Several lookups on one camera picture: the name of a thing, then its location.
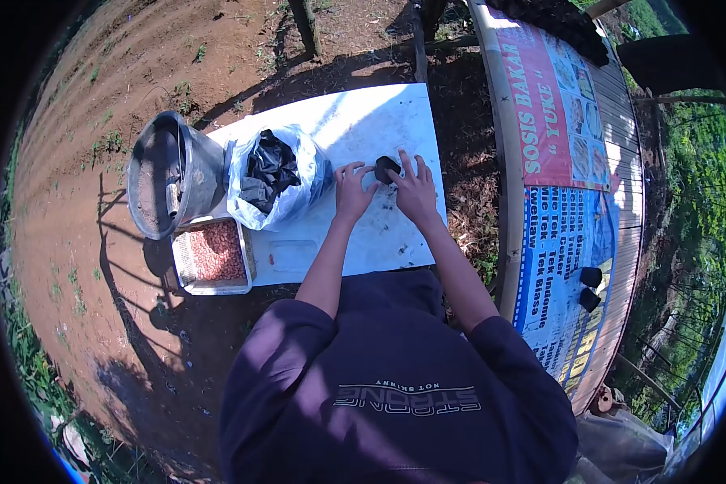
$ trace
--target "food menu banner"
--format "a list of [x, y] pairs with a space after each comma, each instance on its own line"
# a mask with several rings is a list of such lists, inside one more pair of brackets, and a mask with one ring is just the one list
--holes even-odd
[[610, 191], [594, 82], [578, 52], [489, 9], [515, 106], [525, 185]]
[[[513, 325], [568, 396], [583, 377], [610, 297], [619, 207], [610, 194], [525, 187], [524, 238]], [[599, 267], [601, 303], [578, 303], [581, 269]]]

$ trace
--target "purple hoodie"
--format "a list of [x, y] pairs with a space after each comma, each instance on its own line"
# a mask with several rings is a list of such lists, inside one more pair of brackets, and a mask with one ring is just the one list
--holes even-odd
[[336, 321], [297, 300], [253, 327], [223, 394], [228, 482], [562, 482], [562, 388], [511, 324], [445, 323], [430, 271], [344, 278]]

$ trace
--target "black bucket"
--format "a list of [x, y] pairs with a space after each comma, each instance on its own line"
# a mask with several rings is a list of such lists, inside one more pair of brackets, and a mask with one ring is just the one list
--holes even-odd
[[129, 213], [145, 237], [160, 240], [207, 214], [226, 193], [221, 145], [174, 111], [156, 115], [131, 151]]

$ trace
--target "white plastic bag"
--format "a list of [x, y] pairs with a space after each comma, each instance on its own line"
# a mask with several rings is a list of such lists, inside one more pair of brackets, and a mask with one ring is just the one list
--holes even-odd
[[[271, 129], [278, 140], [290, 146], [296, 155], [296, 169], [301, 180], [299, 185], [286, 188], [277, 197], [268, 215], [239, 197], [242, 177], [248, 169], [248, 155], [261, 139], [261, 131], [265, 129]], [[226, 161], [231, 162], [228, 170], [226, 210], [239, 223], [252, 230], [277, 232], [282, 222], [295, 220], [305, 214], [334, 181], [330, 160], [298, 125], [253, 124], [236, 140], [228, 141]]]

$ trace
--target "white table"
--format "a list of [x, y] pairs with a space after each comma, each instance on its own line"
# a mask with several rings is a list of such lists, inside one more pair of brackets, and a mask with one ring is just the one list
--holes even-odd
[[[398, 159], [398, 148], [419, 154], [434, 174], [436, 207], [446, 223], [444, 185], [438, 160], [433, 115], [424, 83], [394, 84], [327, 94], [247, 116], [209, 134], [225, 146], [248, 123], [298, 124], [310, 134], [334, 169], [354, 161], [373, 165], [380, 156]], [[363, 178], [368, 187], [374, 173]], [[254, 286], [298, 283], [307, 274], [336, 213], [334, 188], [302, 218], [280, 232], [251, 231], [256, 276]], [[228, 216], [225, 199], [209, 216]], [[377, 191], [352, 231], [344, 276], [434, 263], [422, 234], [396, 207], [395, 185]]]

